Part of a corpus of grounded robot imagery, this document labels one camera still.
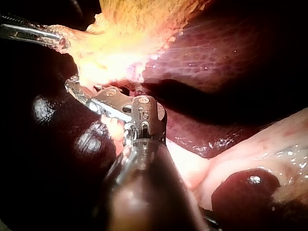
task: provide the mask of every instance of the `glossy organ surface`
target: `glossy organ surface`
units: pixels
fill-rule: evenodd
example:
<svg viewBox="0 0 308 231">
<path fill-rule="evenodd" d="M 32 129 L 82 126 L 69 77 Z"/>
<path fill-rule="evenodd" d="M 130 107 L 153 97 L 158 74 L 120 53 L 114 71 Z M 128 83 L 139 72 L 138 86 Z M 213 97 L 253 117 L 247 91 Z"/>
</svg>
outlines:
<svg viewBox="0 0 308 231">
<path fill-rule="evenodd" d="M 78 66 L 80 83 L 96 84 L 129 79 L 143 82 L 142 71 L 152 57 L 175 40 L 188 20 L 212 0 L 100 0 L 102 13 L 85 32 L 50 26 L 64 35 L 69 53 Z M 130 66 L 134 73 L 128 76 Z"/>
</svg>

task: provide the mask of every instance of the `metal jaw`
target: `metal jaw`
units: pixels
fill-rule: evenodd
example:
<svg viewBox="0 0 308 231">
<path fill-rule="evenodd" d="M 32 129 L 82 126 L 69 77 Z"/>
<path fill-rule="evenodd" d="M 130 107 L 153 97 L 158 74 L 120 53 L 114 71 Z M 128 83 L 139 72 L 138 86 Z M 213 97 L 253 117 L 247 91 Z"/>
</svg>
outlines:
<svg viewBox="0 0 308 231">
<path fill-rule="evenodd" d="M 166 143 L 167 114 L 153 97 L 127 96 L 113 86 L 102 88 L 97 94 L 92 95 L 80 86 L 78 76 L 66 80 L 65 88 L 91 111 L 122 120 L 125 123 L 124 146 L 142 138 Z"/>
<path fill-rule="evenodd" d="M 70 47 L 65 37 L 50 31 L 48 26 L 10 14 L 0 14 L 0 38 L 36 43 L 56 50 Z"/>
</svg>

